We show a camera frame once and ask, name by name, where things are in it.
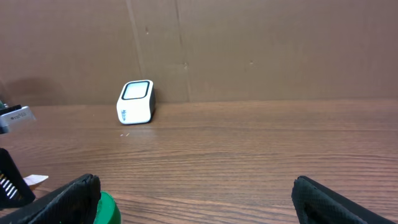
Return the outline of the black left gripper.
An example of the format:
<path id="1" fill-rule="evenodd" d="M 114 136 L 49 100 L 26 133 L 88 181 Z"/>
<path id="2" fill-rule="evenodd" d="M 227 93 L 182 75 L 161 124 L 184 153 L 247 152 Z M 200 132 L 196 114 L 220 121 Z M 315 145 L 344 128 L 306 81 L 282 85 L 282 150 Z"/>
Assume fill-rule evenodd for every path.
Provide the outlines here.
<path id="1" fill-rule="evenodd" d="M 35 200 L 7 150 L 1 148 L 1 209 L 20 208 Z"/>

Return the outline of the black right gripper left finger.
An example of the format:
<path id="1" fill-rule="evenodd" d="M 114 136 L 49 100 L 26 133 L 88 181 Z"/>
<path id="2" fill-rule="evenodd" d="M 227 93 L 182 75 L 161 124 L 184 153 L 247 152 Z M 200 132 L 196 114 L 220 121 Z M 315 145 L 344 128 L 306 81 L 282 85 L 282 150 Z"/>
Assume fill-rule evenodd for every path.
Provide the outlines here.
<path id="1" fill-rule="evenodd" d="M 100 178 L 85 174 L 2 217 L 1 224 L 93 224 L 100 198 Z"/>

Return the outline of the orange snack packet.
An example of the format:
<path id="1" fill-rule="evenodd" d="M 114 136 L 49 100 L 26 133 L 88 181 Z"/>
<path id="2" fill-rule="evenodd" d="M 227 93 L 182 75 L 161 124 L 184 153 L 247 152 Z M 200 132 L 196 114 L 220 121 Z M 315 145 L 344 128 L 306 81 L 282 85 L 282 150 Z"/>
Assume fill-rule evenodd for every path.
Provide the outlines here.
<path id="1" fill-rule="evenodd" d="M 29 186 L 31 190 L 36 189 L 40 184 L 42 184 L 45 180 L 48 179 L 47 175 L 37 175 L 32 174 L 27 177 L 24 177 L 24 182 Z"/>

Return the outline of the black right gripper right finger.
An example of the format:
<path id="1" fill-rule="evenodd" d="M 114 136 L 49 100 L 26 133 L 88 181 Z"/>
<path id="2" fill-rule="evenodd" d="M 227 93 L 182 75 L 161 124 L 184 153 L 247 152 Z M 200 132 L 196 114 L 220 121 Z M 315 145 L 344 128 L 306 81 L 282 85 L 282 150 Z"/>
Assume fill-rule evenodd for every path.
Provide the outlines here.
<path id="1" fill-rule="evenodd" d="M 306 176 L 294 181 L 291 197 L 300 224 L 394 224 Z"/>

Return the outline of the green lid jar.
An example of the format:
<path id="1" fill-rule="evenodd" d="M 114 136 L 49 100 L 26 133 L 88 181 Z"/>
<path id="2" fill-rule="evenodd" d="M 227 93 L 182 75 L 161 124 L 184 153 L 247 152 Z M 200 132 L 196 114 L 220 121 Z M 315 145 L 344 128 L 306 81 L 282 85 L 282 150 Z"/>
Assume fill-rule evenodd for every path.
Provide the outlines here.
<path id="1" fill-rule="evenodd" d="M 101 191 L 94 224 L 122 224 L 121 212 L 113 197 Z"/>

